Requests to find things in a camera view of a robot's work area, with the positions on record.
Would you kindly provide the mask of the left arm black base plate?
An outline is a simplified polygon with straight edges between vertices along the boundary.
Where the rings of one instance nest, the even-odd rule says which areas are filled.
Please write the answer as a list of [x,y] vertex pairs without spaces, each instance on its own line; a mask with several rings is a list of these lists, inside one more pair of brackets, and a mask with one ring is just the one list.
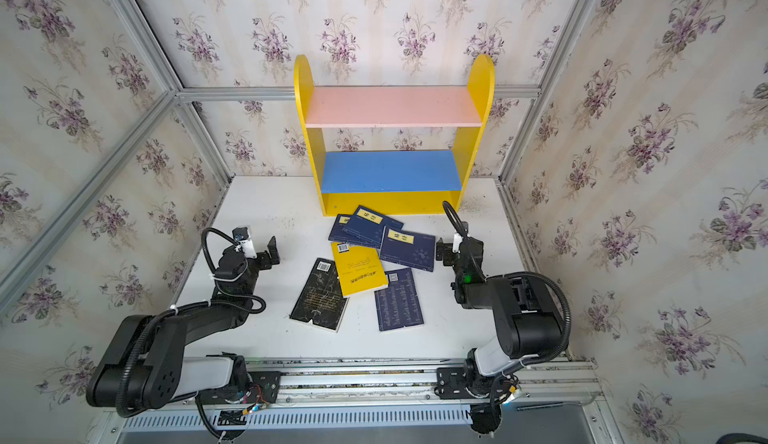
[[247,377],[235,384],[235,393],[229,402],[259,406],[275,404],[282,374],[278,371],[248,372]]

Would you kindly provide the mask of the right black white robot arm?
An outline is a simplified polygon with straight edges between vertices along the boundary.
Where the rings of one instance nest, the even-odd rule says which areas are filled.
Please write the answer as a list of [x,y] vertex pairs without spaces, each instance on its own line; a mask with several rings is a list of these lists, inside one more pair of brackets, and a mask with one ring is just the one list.
[[548,362],[568,347],[570,309],[557,283],[529,271],[487,277],[483,251],[484,244],[471,237],[436,244],[436,260],[454,272],[456,303],[466,310],[489,310],[495,330],[461,366],[437,370],[435,394],[441,399],[501,401],[513,392],[516,372]]

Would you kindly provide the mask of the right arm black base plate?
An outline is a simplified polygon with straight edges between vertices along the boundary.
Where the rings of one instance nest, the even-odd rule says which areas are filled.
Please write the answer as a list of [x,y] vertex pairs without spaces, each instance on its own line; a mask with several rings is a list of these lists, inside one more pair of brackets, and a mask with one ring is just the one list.
[[440,400],[479,399],[475,389],[477,374],[465,366],[439,367],[436,369],[434,394]]

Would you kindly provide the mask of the navy book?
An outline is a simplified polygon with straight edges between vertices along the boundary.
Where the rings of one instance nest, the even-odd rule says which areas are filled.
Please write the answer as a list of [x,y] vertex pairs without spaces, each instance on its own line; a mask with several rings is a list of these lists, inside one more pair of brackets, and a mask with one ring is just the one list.
[[396,219],[364,206],[358,206],[344,225],[343,232],[356,242],[379,249],[386,228],[400,231],[403,227],[404,224]]
[[433,272],[436,262],[436,243],[436,238],[432,235],[386,227],[383,231],[379,257],[392,264]]
[[346,225],[348,224],[350,218],[351,216],[346,214],[337,215],[335,222],[331,228],[330,234],[328,236],[328,240],[330,242],[335,242],[339,244],[349,244],[354,246],[368,247],[368,244],[365,241],[345,231]]

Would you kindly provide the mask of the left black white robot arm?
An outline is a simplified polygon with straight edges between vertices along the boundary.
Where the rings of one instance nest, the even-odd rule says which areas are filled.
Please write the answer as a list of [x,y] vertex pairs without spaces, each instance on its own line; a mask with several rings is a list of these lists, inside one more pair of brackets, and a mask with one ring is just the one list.
[[86,386],[93,408],[134,417],[202,392],[223,390],[241,398],[252,387],[243,357],[222,352],[188,357],[188,345],[242,326],[266,309],[254,290],[259,274],[280,262],[276,239],[255,253],[242,229],[228,237],[217,262],[205,251],[214,291],[208,300],[173,305],[157,315],[131,315],[119,325]]

